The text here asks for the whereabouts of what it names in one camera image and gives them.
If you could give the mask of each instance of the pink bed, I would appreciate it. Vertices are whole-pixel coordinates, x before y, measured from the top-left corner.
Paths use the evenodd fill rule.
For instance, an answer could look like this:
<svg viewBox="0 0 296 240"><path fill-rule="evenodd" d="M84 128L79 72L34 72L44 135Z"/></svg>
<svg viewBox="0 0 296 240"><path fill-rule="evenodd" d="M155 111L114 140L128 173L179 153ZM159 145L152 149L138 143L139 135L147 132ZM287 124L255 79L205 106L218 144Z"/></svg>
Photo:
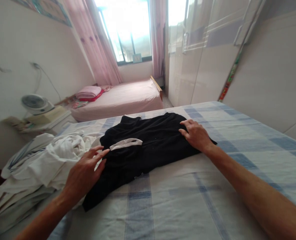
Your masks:
<svg viewBox="0 0 296 240"><path fill-rule="evenodd" d="M151 78L118 84L95 102L70 109L71 114L77 121L84 122L162 109L161 89L155 84Z"/></svg>

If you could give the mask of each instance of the floor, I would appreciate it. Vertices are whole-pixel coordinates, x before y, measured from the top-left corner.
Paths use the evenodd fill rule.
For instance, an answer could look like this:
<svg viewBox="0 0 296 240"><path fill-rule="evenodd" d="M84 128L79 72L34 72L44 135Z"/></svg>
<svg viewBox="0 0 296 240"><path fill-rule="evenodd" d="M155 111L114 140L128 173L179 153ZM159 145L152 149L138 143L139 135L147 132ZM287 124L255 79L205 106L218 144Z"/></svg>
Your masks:
<svg viewBox="0 0 296 240"><path fill-rule="evenodd" d="M162 96L162 105L164 106L164 109L165 109L165 108L171 108L171 107L174 107L174 106L171 104L169 98L167 98L166 96Z"/></svg>

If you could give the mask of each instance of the bed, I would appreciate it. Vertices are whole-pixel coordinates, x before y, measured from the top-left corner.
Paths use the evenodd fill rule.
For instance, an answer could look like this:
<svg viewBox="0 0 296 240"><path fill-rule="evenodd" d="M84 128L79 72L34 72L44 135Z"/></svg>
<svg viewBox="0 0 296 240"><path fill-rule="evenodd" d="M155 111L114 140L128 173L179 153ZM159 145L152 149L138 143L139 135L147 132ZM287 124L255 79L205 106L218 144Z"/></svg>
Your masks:
<svg viewBox="0 0 296 240"><path fill-rule="evenodd" d="M219 102L133 114L175 112L202 124L232 158L296 204L296 141ZM104 133L121 117L71 124L60 134ZM0 239L12 239L36 215ZM210 160L198 154L156 168L94 209L70 212L51 239L268 239Z"/></svg>
<svg viewBox="0 0 296 240"><path fill-rule="evenodd" d="M142 81L118 84L95 102L70 111L77 121L84 122L162 108L162 90L153 77L150 77Z"/></svg>

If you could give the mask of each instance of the box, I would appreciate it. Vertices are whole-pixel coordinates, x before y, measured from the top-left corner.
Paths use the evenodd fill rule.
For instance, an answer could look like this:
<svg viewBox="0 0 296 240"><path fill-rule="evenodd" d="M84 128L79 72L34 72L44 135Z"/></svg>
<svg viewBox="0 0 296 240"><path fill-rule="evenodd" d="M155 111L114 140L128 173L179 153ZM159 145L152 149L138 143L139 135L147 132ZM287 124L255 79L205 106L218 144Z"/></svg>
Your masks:
<svg viewBox="0 0 296 240"><path fill-rule="evenodd" d="M39 114L36 116L27 117L26 120L32 122L35 125L43 125L47 123L51 123L58 117L62 116L67 112L67 109L62 106L56 106L53 110Z"/></svg>

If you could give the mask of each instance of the pink curtain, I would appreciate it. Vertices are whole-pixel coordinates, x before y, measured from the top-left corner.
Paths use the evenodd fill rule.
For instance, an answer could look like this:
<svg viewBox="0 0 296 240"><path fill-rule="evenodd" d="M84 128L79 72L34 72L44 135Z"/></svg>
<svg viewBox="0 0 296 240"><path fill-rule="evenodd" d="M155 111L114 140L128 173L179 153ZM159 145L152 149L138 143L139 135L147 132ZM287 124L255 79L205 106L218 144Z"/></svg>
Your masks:
<svg viewBox="0 0 296 240"><path fill-rule="evenodd" d="M98 85L121 83L122 77L94 0L65 0L65 3Z"/></svg>
<svg viewBox="0 0 296 240"><path fill-rule="evenodd" d="M166 23L166 0L149 0L150 34L153 77L164 75L164 26Z"/></svg>

